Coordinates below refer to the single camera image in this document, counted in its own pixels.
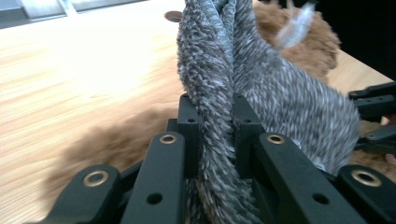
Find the gray fuzzy fabric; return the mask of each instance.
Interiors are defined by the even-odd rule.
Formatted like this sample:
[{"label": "gray fuzzy fabric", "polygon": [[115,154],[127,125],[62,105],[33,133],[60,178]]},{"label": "gray fuzzy fabric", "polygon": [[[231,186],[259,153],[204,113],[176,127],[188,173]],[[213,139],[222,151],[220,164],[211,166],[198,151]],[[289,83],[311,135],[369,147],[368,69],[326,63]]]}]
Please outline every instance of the gray fuzzy fabric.
[{"label": "gray fuzzy fabric", "polygon": [[359,114],[338,92],[283,59],[256,30],[251,0],[186,0],[178,72],[203,119],[200,174],[188,180],[188,223],[262,223],[250,183],[232,165],[233,93],[245,95],[267,132],[300,144],[336,174],[358,137]]}]

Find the wooden table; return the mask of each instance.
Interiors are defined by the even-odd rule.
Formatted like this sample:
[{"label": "wooden table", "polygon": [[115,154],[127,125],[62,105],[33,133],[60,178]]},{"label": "wooden table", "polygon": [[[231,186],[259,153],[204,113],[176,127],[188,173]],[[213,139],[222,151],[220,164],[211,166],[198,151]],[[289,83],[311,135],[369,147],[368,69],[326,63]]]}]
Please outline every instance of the wooden table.
[{"label": "wooden table", "polygon": [[[183,0],[150,0],[0,30],[0,223],[38,221],[51,165],[93,126],[177,106]],[[346,93],[390,80],[344,52],[330,82]]]}]

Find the black mechanical part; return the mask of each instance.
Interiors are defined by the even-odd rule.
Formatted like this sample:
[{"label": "black mechanical part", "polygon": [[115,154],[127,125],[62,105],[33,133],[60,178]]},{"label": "black mechanical part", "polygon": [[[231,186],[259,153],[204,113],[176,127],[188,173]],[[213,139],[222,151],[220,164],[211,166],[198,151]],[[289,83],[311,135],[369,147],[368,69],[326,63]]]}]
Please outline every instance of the black mechanical part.
[{"label": "black mechanical part", "polygon": [[382,116],[395,113],[396,98],[392,95],[375,96],[354,101],[362,119],[381,121]]},{"label": "black mechanical part", "polygon": [[125,207],[129,201],[129,198],[131,197],[134,183],[137,179],[137,175],[139,174],[142,163],[143,162],[140,161],[120,174],[121,183],[122,183],[121,185],[122,197],[120,199],[118,207],[116,208],[116,215],[114,216],[111,223],[121,222],[123,213],[125,211]]},{"label": "black mechanical part", "polygon": [[263,132],[262,122],[243,95],[235,93],[233,102],[233,140],[236,150],[235,169],[241,178],[251,178],[249,158],[252,142],[250,140]]},{"label": "black mechanical part", "polygon": [[111,223],[121,193],[120,174],[114,167],[91,166],[76,174],[37,224]]},{"label": "black mechanical part", "polygon": [[169,119],[166,124],[167,132],[177,132],[177,119]]},{"label": "black mechanical part", "polygon": [[367,143],[366,139],[360,139],[355,146],[357,150],[364,150],[367,152],[382,152],[389,154],[396,154],[396,140],[386,140],[380,143]]},{"label": "black mechanical part", "polygon": [[201,158],[202,133],[199,130],[201,118],[194,104],[187,94],[180,96],[177,116],[177,132],[181,133],[186,142],[185,176],[195,178],[198,176],[198,164]]},{"label": "black mechanical part", "polygon": [[393,95],[396,96],[396,82],[389,82],[381,85],[367,87],[362,91],[351,91],[349,99],[358,100],[376,96]]},{"label": "black mechanical part", "polygon": [[396,125],[390,125],[366,134],[369,143],[379,143],[396,137]]},{"label": "black mechanical part", "polygon": [[255,178],[268,185],[261,179],[265,172],[278,198],[267,201],[269,189],[254,192],[262,213],[270,215],[266,223],[366,223],[287,136],[261,134],[252,160],[262,167]]},{"label": "black mechanical part", "polygon": [[341,168],[336,186],[369,223],[396,223],[396,185],[360,165]]},{"label": "black mechanical part", "polygon": [[152,139],[121,223],[183,223],[184,146],[180,133],[160,133]]}]

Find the screw hole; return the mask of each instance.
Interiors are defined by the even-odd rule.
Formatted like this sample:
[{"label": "screw hole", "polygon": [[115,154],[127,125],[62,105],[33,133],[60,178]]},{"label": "screw hole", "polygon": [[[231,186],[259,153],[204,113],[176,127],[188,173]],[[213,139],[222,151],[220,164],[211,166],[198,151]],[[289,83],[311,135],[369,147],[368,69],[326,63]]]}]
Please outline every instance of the screw hole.
[{"label": "screw hole", "polygon": [[381,180],[376,177],[376,175],[363,170],[352,171],[352,177],[361,184],[370,187],[379,187],[382,184]]},{"label": "screw hole", "polygon": [[180,11],[168,11],[165,13],[165,18],[172,22],[180,22],[182,15]]},{"label": "screw hole", "polygon": [[147,201],[149,204],[157,204],[163,200],[163,196],[160,193],[152,193],[148,196]]},{"label": "screw hole", "polygon": [[164,135],[160,138],[160,142],[164,143],[164,144],[172,144],[174,142],[176,142],[176,137],[174,135]]},{"label": "screw hole", "polygon": [[313,194],[312,198],[315,200],[315,202],[321,203],[321,204],[329,204],[329,202],[330,202],[326,196],[324,196],[323,194],[319,194],[319,193]]},{"label": "screw hole", "polygon": [[267,137],[267,140],[272,142],[272,143],[274,143],[274,144],[283,144],[283,143],[285,143],[285,139],[283,139],[283,137],[281,137],[279,135],[275,135],[275,134],[269,135]]},{"label": "screw hole", "polygon": [[86,175],[83,179],[84,186],[96,187],[105,183],[108,179],[108,172],[106,171],[94,171]]}]

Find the plush toy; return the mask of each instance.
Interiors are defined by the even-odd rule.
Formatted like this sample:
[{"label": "plush toy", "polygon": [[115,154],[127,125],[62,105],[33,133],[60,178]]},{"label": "plush toy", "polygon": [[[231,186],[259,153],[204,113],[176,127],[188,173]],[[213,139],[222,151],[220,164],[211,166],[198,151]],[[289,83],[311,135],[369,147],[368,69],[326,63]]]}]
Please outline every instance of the plush toy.
[{"label": "plush toy", "polygon": [[[254,3],[260,35],[276,48],[277,35],[288,25],[290,17],[298,15],[297,8],[281,8],[275,1]],[[299,43],[279,49],[280,54],[327,84],[326,75],[337,64],[340,41],[319,12],[313,14],[306,36]],[[109,164],[120,171],[144,159],[151,137],[164,131],[166,122],[177,117],[176,108],[148,108],[147,111],[115,124],[110,128],[96,128],[68,148],[54,165],[45,182],[46,201],[53,200],[80,170],[94,164]]]}]

